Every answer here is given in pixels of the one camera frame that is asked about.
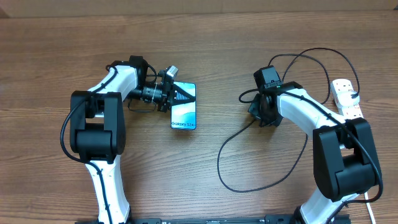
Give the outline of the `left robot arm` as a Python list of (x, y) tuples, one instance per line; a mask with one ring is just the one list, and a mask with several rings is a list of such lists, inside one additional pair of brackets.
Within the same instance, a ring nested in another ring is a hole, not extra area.
[(116, 60), (106, 66), (108, 74), (86, 91), (74, 91), (63, 126), (70, 128), (70, 147), (76, 161), (88, 169), (95, 188), (99, 214), (95, 223), (133, 223), (124, 193), (121, 155), (126, 145), (123, 103), (141, 100), (157, 111), (170, 112), (173, 129), (197, 127), (194, 83), (178, 82), (178, 68), (148, 71), (152, 66), (141, 56)]

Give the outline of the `blue Galaxy smartphone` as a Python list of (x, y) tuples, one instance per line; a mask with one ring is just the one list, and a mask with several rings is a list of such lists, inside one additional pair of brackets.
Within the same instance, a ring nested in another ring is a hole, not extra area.
[[(196, 97), (196, 84), (175, 82), (175, 90), (185, 90)], [(173, 129), (194, 130), (197, 127), (196, 101), (171, 106), (170, 127)]]

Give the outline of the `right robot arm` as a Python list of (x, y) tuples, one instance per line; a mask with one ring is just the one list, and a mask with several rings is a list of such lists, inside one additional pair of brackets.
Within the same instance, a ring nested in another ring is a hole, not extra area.
[(311, 98), (296, 82), (284, 83), (270, 65), (254, 73), (256, 95), (248, 109), (261, 126), (279, 126), (283, 119), (296, 124), (313, 141), (312, 196), (292, 215), (270, 216), (276, 223), (348, 223), (337, 213), (358, 195), (378, 186), (382, 174), (369, 123), (348, 119)]

